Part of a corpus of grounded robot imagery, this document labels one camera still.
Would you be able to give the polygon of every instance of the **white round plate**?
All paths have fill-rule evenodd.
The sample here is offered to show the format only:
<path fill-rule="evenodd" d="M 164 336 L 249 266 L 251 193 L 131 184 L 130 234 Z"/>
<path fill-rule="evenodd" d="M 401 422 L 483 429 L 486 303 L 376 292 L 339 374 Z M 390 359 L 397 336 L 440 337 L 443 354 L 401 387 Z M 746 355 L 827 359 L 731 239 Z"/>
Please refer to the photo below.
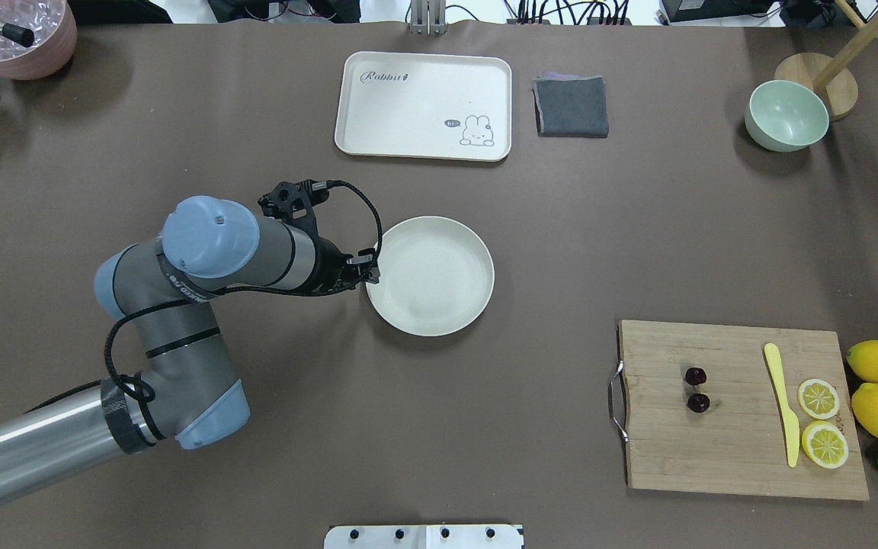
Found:
<path fill-rule="evenodd" d="M 444 217 L 405 220 L 381 239 L 379 284 L 366 284 L 391 326 L 422 336 L 451 334 L 483 313 L 494 292 L 494 260 L 468 226 Z"/>

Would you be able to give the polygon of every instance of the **robotic arm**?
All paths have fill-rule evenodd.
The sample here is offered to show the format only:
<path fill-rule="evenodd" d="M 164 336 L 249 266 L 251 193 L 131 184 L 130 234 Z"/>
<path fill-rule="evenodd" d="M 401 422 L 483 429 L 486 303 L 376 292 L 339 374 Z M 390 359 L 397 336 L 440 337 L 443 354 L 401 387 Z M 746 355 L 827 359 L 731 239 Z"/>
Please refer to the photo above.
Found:
<path fill-rule="evenodd" d="M 323 296 L 377 282 L 377 250 L 357 257 L 321 239 L 313 206 L 346 181 L 281 183 L 258 203 L 191 197 L 155 239 L 108 259 L 94 279 L 118 319 L 111 377 L 0 425 L 0 504 L 173 435 L 185 449 L 240 429 L 250 410 L 209 301 L 237 291 Z M 150 368 L 113 368 L 117 330 L 135 320 Z"/>

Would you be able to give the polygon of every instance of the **mint green bowl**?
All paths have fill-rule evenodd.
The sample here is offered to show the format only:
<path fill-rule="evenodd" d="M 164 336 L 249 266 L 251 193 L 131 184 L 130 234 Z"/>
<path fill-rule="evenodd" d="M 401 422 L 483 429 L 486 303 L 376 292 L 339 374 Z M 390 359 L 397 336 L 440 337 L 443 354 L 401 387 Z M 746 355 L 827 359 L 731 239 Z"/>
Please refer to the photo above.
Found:
<path fill-rule="evenodd" d="M 819 96 L 805 86 L 790 80 L 770 80 L 750 95 L 745 126 L 758 145 L 791 153 L 825 136 L 828 111 Z"/>

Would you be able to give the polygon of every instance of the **wooden stand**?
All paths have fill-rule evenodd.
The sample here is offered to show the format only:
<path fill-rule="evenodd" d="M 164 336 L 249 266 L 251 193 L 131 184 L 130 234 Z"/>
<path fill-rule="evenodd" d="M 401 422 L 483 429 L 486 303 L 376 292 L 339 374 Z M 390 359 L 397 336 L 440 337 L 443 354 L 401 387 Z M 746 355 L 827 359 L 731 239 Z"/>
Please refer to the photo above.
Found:
<path fill-rule="evenodd" d="M 856 77 L 846 69 L 851 60 L 878 38 L 878 12 L 875 17 L 864 24 L 846 0 L 835 0 L 843 13 L 860 29 L 856 36 L 844 45 L 834 58 L 821 53 L 796 53 L 785 59 L 774 70 L 777 80 L 791 80 L 814 91 L 828 108 L 832 121 L 839 120 L 850 114 L 860 96 Z"/>

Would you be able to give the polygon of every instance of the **yellow knife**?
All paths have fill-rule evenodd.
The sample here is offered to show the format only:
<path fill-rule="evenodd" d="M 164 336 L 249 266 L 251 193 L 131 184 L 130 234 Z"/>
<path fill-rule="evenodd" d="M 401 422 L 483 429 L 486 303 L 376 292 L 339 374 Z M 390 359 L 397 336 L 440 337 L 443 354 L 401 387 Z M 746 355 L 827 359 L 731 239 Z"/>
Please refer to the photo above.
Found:
<path fill-rule="evenodd" d="M 777 396 L 777 408 L 781 412 L 781 425 L 784 427 L 784 449 L 788 455 L 788 467 L 798 465 L 798 447 L 801 444 L 798 427 L 798 416 L 788 406 L 788 392 L 784 388 L 784 370 L 781 367 L 781 353 L 774 343 L 764 345 L 764 359 L 767 372 L 771 375 L 774 395 Z"/>

